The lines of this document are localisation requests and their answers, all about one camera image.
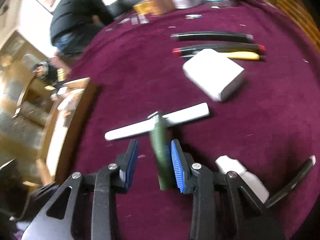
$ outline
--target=wooden chair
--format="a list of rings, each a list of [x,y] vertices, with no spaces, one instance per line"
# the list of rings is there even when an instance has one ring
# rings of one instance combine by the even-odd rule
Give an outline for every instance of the wooden chair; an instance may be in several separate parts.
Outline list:
[[[51,93],[47,91],[45,87],[44,82],[36,78],[34,74],[30,81],[23,87],[17,102],[15,114],[12,118],[22,116],[30,122],[44,128],[53,105],[50,99]]]
[[[302,0],[268,0],[291,18],[320,50],[320,32]]]

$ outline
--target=white plastic piece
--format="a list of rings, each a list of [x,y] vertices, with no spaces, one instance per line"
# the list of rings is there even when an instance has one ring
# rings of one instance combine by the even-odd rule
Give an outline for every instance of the white plastic piece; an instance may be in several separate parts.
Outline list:
[[[61,96],[61,95],[63,95],[66,91],[67,91],[67,89],[68,89],[68,87],[62,87],[62,88],[60,88],[59,89],[59,91],[58,91],[58,95],[59,96]]]
[[[214,101],[225,101],[244,80],[244,68],[213,49],[203,49],[183,64],[187,78]]]
[[[83,88],[78,88],[78,89],[72,90],[69,93],[69,95],[60,103],[60,105],[58,105],[57,109],[59,111],[66,109],[67,105],[71,102],[73,97],[78,93],[82,93],[83,91],[84,91]]]
[[[132,24],[132,25],[139,24],[139,23],[138,23],[138,18],[135,17],[135,16],[134,16],[134,17],[131,17],[131,24]]]
[[[310,156],[311,160],[312,160],[312,164],[313,166],[315,166],[316,164],[316,157],[314,155]]]
[[[262,184],[260,179],[247,169],[238,161],[229,158],[227,155],[220,156],[216,160],[216,165],[219,171],[227,174],[228,171],[235,171],[244,180],[244,182],[252,189],[262,203],[265,203],[269,197],[269,191]]]
[[[247,34],[247,38],[248,40],[253,41],[253,36],[251,34]]]
[[[163,117],[166,118],[167,127],[177,125],[184,122],[189,122],[195,119],[199,119],[209,115],[209,108],[207,103],[201,103],[196,106],[191,106],[170,114],[165,114]],[[149,132],[154,127],[154,120],[149,119],[143,122],[131,124],[119,129],[115,129],[106,132],[104,138],[107,141],[129,137],[145,132]]]
[[[139,18],[140,24],[146,24],[149,22],[148,19],[143,14],[138,14],[138,18]]]

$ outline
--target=wooden furniture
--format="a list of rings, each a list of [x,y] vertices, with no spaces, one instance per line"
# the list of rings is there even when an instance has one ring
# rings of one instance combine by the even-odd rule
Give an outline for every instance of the wooden furniture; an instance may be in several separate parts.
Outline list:
[[[50,99],[51,93],[44,89],[45,84],[40,79],[34,79],[31,71],[35,63],[46,59],[17,31],[0,50],[0,165],[16,158],[23,179],[36,184],[41,184],[35,160],[44,125],[25,118],[26,113],[15,119],[12,117],[23,90],[29,91],[21,100],[25,110],[33,106],[31,103],[37,97]],[[35,114],[36,110],[32,108],[30,112]]]
[[[70,81],[64,86],[70,90],[84,89],[84,91],[76,110],[68,117],[68,122],[63,113],[57,109],[63,98],[55,101],[51,108],[36,157],[43,185],[53,181],[61,185],[70,176],[72,155],[96,92],[96,86],[90,78]]]
[[[53,102],[50,99],[50,92],[48,92],[44,83],[41,86],[33,86],[36,82],[36,75],[34,74],[30,81],[23,87],[19,96],[15,114],[12,118],[22,116],[44,128],[47,117]],[[42,107],[36,107],[35,104],[41,104]]]
[[[288,15],[320,50],[320,32],[301,0],[268,0]]]

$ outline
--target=purple table cover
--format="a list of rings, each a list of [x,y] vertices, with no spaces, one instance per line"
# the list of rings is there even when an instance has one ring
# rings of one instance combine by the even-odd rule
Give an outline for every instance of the purple table cover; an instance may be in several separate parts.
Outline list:
[[[190,20],[187,14],[203,18]],[[309,156],[320,160],[320,56],[279,9],[262,0],[243,0],[235,8],[204,4],[148,19],[143,25],[117,21],[107,26],[72,69],[72,79],[91,77],[101,85],[73,171],[96,172],[127,149],[130,138],[106,141],[105,132],[143,121],[157,110],[170,113],[202,102],[207,102],[211,117],[176,126],[173,135],[195,161],[213,171],[216,158],[228,155],[256,174],[272,194]],[[185,60],[172,56],[173,48],[204,42],[178,42],[171,34],[202,30],[252,34],[267,50],[266,62],[236,61],[245,69],[246,82],[224,103],[213,102],[197,88],[183,73]],[[122,239],[188,239],[192,197],[177,189],[161,191],[148,135],[132,138],[139,141],[133,187],[127,195],[117,195]],[[288,239],[319,190],[316,164],[272,208]]]

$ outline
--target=white box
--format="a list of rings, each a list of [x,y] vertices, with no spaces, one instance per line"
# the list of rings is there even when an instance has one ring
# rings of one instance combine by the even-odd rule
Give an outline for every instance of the white box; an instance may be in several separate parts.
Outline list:
[[[213,49],[203,49],[183,64],[187,78],[214,101],[225,101],[244,80],[244,68]]]

